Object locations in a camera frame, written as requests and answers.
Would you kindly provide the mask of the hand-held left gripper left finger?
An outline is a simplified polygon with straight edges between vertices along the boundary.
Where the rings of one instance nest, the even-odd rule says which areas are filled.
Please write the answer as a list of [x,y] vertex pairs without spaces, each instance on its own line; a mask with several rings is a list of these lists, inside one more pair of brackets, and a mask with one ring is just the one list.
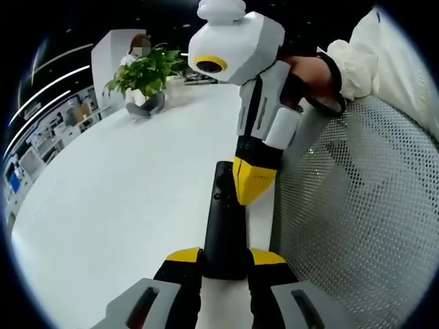
[[94,328],[195,328],[201,308],[202,249],[178,250],[106,306]]

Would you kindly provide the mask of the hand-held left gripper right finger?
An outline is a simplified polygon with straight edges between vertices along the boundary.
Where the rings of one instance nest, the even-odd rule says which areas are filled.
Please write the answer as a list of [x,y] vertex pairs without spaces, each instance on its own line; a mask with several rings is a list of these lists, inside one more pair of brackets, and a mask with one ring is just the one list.
[[316,285],[299,282],[284,258],[256,248],[250,253],[253,328],[346,327],[346,309]]

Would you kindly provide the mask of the person's right hand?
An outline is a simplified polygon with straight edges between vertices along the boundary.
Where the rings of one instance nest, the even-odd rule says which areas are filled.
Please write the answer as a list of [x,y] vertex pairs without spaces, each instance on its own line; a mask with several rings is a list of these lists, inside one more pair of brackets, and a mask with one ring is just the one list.
[[319,52],[316,56],[282,56],[280,60],[290,65],[281,93],[283,105],[294,108],[301,99],[306,99],[332,117],[345,111],[346,101],[341,95],[342,76],[332,58]]

